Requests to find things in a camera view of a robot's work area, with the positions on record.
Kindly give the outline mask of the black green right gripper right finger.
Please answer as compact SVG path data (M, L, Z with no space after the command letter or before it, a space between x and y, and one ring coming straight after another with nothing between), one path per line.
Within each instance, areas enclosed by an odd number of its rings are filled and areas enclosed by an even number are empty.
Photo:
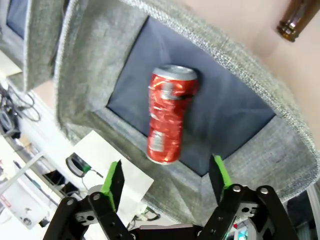
M209 164L211 185L215 176L223 182L218 206L199 233L198 240L224 240L237 218L247 217L256 231L256 240L299 240L276 191L269 185L256 190L230 184L228 172L219 156Z

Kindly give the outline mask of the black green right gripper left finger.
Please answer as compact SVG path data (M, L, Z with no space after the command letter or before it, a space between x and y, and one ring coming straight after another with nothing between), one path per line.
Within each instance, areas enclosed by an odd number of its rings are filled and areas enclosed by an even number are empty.
M99 191L60 201L43 240L84 240L92 224L99 224L108 240L134 240L117 215L124 183L121 161L112 162Z

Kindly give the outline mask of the crushed red soda can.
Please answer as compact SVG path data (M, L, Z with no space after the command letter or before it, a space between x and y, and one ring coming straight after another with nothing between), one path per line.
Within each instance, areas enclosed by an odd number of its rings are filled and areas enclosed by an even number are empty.
M198 91L194 69L165 64L152 72L149 84L150 129L147 158L161 165L179 160L185 112Z

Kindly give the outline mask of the grey fabric basket blue lining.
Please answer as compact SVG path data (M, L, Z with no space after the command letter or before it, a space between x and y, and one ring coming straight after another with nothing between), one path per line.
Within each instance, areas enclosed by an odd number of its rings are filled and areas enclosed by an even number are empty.
M154 68L192 68L179 162L146 156ZM153 179L144 201L204 225L223 185L272 186L282 202L320 179L320 152L289 90L242 45L173 0L70 0L55 67L56 119L76 144L91 131Z
M69 1L0 0L0 72L20 91L53 78Z

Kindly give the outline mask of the brown glass bottle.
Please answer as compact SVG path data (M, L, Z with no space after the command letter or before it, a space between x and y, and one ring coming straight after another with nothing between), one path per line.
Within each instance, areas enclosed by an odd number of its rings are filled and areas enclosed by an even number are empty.
M291 0L277 32L287 41L295 42L319 10L320 0Z

